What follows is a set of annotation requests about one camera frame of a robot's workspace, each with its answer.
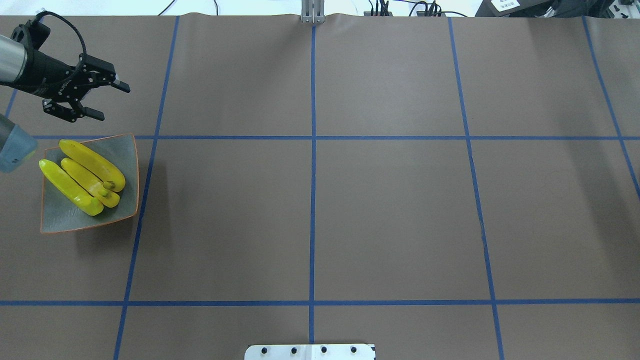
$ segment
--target bundle of cables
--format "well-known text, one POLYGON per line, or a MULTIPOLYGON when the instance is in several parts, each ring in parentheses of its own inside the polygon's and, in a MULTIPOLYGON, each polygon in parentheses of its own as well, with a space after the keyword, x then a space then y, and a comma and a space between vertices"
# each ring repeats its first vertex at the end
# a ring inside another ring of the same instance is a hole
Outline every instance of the bundle of cables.
POLYGON ((442 11, 442 6, 436 4, 436 0, 433 0, 431 3, 427 3, 426 1, 407 1, 407 0, 395 0, 395 1, 402 1, 403 3, 411 3, 413 4, 413 8, 411 8, 411 11, 409 12, 409 16, 413 15, 413 11, 415 10, 416 6, 418 5, 424 5, 424 15, 423 16, 442 16, 442 14, 444 13, 457 13, 458 15, 467 17, 465 14, 463 13, 459 13, 459 12, 444 12, 442 11))
POLYGON ((376 0, 376 11, 373 11, 373 3, 369 0, 369 4, 371 4, 371 16, 391 16, 389 14, 389 1, 386 3, 384 0, 376 0))

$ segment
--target bowl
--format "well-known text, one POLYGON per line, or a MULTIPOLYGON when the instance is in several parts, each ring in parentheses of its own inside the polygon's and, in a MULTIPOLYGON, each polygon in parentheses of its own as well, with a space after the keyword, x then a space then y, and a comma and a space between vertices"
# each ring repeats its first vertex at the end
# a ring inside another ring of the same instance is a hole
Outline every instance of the bowl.
MULTIPOLYGON (((118 193, 120 203, 114 208, 104 207, 94 217, 87 215, 64 196, 49 180, 42 181, 42 233, 61 233, 98 227, 133 217, 138 212, 140 176, 138 150, 133 134, 121 134, 83 142, 89 149, 114 164, 125 177, 124 189, 118 193)), ((59 147, 46 149, 44 158, 58 165, 66 155, 59 147)))

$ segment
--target gray bowl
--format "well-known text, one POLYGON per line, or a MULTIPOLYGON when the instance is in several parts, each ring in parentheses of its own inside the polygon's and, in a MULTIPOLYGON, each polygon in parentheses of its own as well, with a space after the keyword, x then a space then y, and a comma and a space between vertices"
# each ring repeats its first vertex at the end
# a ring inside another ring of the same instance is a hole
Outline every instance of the gray bowl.
MULTIPOLYGON (((118 193, 120 203, 114 208, 104 207, 102 213, 90 216, 74 205, 49 180, 42 183, 42 233, 60 233, 97 227, 124 220, 138 212, 140 179, 138 174, 138 150, 133 134, 122 134, 83 142, 89 149, 102 155, 122 171, 126 184, 118 193)), ((46 149, 44 158, 58 165, 65 158, 59 147, 46 149)))

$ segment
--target gray table surface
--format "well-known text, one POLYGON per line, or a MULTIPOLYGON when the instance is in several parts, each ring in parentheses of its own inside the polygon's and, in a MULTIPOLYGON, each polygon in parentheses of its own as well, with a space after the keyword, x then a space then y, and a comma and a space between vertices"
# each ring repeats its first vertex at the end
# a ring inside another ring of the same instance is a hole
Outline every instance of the gray table surface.
POLYGON ((637 21, 70 20, 132 92, 0 89, 40 145, 0 175, 2 358, 640 359, 637 21), (44 149, 128 132, 140 215, 41 235, 44 149))

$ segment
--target plastic banana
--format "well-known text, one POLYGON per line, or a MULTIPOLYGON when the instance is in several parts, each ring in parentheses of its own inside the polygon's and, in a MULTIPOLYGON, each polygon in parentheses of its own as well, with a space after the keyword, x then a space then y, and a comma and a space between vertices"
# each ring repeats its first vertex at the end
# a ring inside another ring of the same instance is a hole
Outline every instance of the plastic banana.
POLYGON ((40 160, 38 164, 44 176, 57 187, 62 194, 80 208, 80 210, 91 216, 98 215, 102 212, 104 209, 102 203, 95 197, 89 195, 89 193, 78 185, 58 164, 47 159, 40 160))
POLYGON ((121 192, 125 185, 124 175, 109 160, 83 144, 73 140, 60 140, 60 149, 69 158, 76 160, 90 172, 93 172, 103 182, 105 188, 114 192, 121 192))
POLYGON ((120 196, 102 186, 102 181, 96 175, 80 165, 75 160, 64 158, 61 161, 62 169, 76 180, 80 186, 100 200, 107 208, 113 208, 120 202, 120 196))

